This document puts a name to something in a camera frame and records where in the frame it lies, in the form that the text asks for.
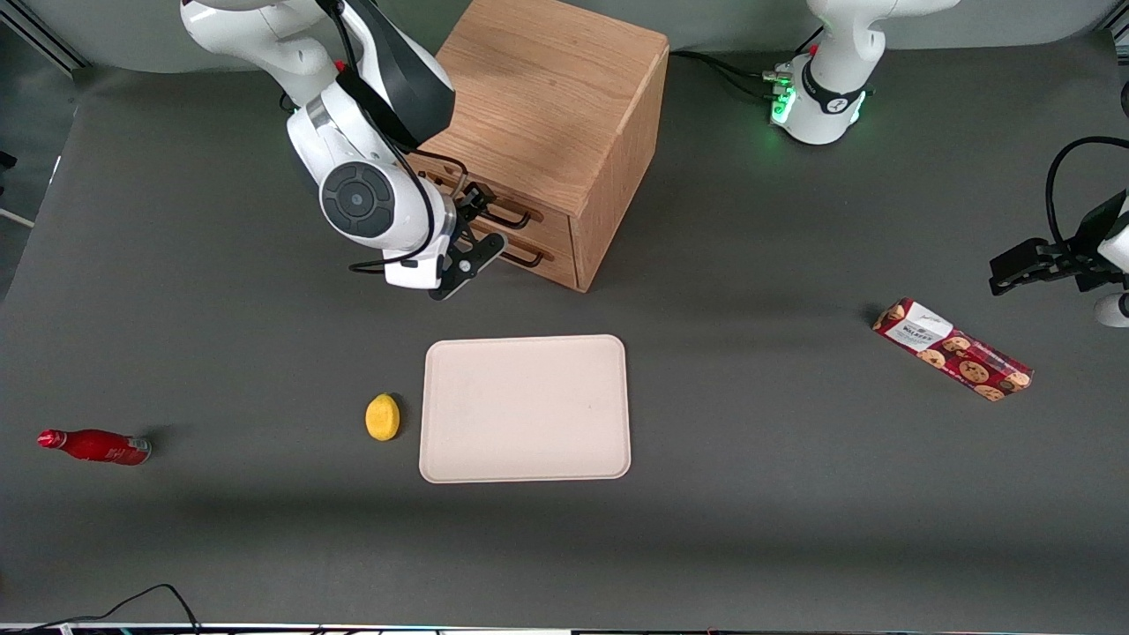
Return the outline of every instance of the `cookie image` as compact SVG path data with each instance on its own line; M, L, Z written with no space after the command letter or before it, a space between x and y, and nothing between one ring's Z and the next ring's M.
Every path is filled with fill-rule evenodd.
M884 312L882 312L882 315L878 315L878 321L874 323L874 330L877 331L878 329L881 329L882 325L885 324L887 320L898 322L904 318L905 318L905 310L902 308L902 305L895 304L890 308L885 310Z
M945 356L942 355L940 351L927 348L921 353L918 353L918 357L927 362L934 368L945 367Z
M988 401L999 401L1000 399L1004 399L1004 393L991 388L990 385L978 385L973 390Z
M943 346L945 348L945 350L947 350L949 353L956 353L959 350L964 350L964 349L969 348L970 346L972 346L972 342L970 342L969 340L966 340L964 338L956 337L956 338L948 338L947 340L943 341L940 343L940 346Z
M982 384L988 381L988 371L975 362L969 362L965 359L964 362L961 362L959 368L961 371L961 375L974 384Z
M1031 385L1031 377L1026 373L1012 373L1004 381L1015 385L1012 390L1023 390Z

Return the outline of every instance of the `wall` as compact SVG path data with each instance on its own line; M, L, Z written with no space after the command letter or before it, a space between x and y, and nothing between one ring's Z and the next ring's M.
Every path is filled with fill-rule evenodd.
M568 0L666 33L674 49L777 51L817 26L800 0ZM24 0L95 63L180 72L239 66L201 51L181 26L176 0ZM425 46L438 49L469 0L382 0ZM1117 0L964 0L921 18L889 20L893 49L1041 44L1086 31ZM332 29L320 37L332 40Z

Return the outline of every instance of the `wooden drawer cabinet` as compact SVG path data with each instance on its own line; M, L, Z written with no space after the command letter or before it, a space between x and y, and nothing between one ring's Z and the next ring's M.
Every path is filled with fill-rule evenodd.
M455 85L450 128L425 150L464 162L498 200L530 271L586 292L655 154L665 35L557 0L474 0L437 55ZM413 168L449 186L458 171Z

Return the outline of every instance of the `cookie package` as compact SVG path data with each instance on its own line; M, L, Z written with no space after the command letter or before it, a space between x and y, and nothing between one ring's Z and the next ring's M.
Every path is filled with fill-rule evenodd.
M988 401L999 401L1031 385L1031 368L911 298L887 308L874 323L874 330Z

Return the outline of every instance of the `red bottle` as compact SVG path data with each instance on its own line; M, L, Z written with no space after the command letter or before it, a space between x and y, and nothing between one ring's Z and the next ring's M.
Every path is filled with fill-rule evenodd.
M152 446L143 438L106 430L43 430L40 445L59 449L84 461L140 466L149 458Z

